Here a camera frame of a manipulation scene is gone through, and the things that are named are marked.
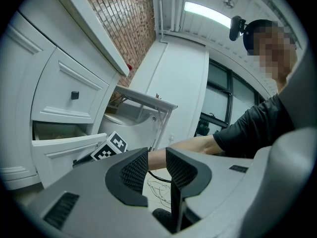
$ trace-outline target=person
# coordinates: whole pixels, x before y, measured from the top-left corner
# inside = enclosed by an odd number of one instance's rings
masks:
[[[266,74],[275,80],[278,93],[251,107],[230,127],[171,147],[209,155],[225,152],[228,157],[253,158],[260,148],[272,145],[279,136],[294,129],[278,94],[297,61],[295,42],[283,28],[269,20],[251,22],[245,29],[243,42],[248,55],[259,59]],[[165,148],[150,152],[149,170],[166,168],[165,156]]]

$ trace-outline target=drawer knob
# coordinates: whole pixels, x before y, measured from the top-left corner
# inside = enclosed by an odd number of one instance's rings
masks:
[[[71,92],[71,97],[72,100],[78,100],[79,99],[79,92]]]

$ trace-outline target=window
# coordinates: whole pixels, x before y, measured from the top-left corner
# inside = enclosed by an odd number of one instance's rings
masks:
[[[264,98],[232,70],[210,59],[203,108],[195,136],[214,134],[234,124]]]

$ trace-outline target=fluorescent light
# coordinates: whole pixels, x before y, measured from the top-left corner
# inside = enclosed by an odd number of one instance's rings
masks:
[[[184,6],[185,11],[193,12],[199,14],[201,16],[213,19],[214,21],[219,22],[220,24],[230,28],[231,19],[227,16],[221,14],[218,11],[210,9],[208,7],[202,6],[200,4],[196,4],[193,2],[185,2]]]

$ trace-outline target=red object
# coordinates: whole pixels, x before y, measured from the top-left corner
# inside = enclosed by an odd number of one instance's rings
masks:
[[[128,66],[128,68],[129,68],[129,70],[132,71],[132,66],[129,65],[129,64],[127,64],[127,66]]]

